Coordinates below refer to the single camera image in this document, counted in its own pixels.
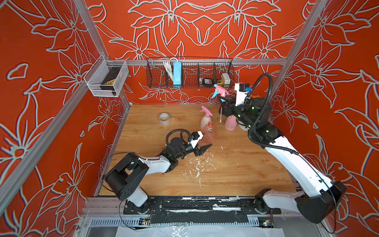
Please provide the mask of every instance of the white spray bottle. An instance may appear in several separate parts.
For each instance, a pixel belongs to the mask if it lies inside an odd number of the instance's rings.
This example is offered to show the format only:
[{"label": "white spray bottle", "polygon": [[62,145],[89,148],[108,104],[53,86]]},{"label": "white spray bottle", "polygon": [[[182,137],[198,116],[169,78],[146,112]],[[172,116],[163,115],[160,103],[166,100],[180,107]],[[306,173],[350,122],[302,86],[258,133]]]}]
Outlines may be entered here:
[{"label": "white spray bottle", "polygon": [[201,108],[202,110],[200,112],[205,112],[205,115],[201,119],[201,122],[200,122],[200,128],[203,129],[205,125],[207,125],[210,121],[212,121],[211,116],[213,116],[213,114],[211,113],[211,111],[205,108],[205,106],[202,106]]}]

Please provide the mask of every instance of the wire basket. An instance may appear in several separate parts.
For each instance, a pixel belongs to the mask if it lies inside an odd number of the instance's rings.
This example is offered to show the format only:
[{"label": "wire basket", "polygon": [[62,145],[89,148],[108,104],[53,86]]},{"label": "wire basket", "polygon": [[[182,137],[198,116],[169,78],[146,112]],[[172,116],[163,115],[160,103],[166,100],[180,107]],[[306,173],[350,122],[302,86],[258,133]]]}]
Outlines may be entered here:
[{"label": "wire basket", "polygon": [[[118,97],[128,74],[129,68],[126,61],[105,60],[101,55],[84,77],[84,80],[92,95]],[[109,85],[106,85],[105,82],[107,77],[113,79]]]},{"label": "wire basket", "polygon": [[[181,85],[174,85],[164,67],[168,58],[148,58],[146,68],[147,86],[149,88],[213,88],[221,75],[227,73],[230,83],[224,88],[234,86],[234,67],[231,58],[174,57],[182,63]],[[204,78],[211,80],[205,85]]]}]

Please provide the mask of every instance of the blue spray nozzle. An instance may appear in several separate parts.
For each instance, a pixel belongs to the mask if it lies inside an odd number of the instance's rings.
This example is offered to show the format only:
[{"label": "blue spray nozzle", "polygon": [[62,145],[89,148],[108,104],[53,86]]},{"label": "blue spray nozzle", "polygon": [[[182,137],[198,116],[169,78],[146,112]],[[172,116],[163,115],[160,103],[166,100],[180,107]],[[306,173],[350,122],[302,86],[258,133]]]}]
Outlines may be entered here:
[{"label": "blue spray nozzle", "polygon": [[218,94],[220,94],[220,92],[218,92],[218,90],[217,90],[217,89],[215,89],[215,92],[214,92],[214,94],[213,94],[213,96],[212,96],[212,99],[213,99],[213,98],[215,98],[215,97],[216,97],[216,95],[218,95]]}]

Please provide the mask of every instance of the wooden tabletop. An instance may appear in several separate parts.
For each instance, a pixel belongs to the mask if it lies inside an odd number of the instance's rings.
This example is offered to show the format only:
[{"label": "wooden tabletop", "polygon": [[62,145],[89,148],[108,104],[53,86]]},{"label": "wooden tabletop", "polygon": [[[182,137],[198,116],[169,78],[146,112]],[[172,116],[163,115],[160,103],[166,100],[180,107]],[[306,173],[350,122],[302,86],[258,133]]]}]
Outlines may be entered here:
[{"label": "wooden tabletop", "polygon": [[[140,186],[150,195],[239,195],[251,196],[263,188],[294,192],[284,166],[270,153],[252,143],[238,126],[234,131],[219,123],[219,105],[206,105],[213,113],[218,140],[202,156],[189,154],[169,173],[144,177]],[[166,135],[174,129],[200,131],[201,105],[133,105],[122,130],[116,151],[133,151],[154,157],[165,148]],[[162,112],[171,115],[167,126],[159,123]],[[180,136],[171,135],[170,139]],[[125,154],[115,155],[111,169]],[[102,188],[100,195],[114,195]]]}]

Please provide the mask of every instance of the tape roll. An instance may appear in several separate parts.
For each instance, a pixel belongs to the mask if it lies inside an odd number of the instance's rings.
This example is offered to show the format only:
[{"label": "tape roll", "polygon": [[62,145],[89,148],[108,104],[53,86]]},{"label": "tape roll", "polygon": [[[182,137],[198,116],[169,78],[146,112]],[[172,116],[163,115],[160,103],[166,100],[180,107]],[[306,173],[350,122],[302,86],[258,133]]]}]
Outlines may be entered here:
[{"label": "tape roll", "polygon": [[159,122],[162,125],[168,125],[171,122],[171,116],[168,113],[161,113],[159,115]]}]

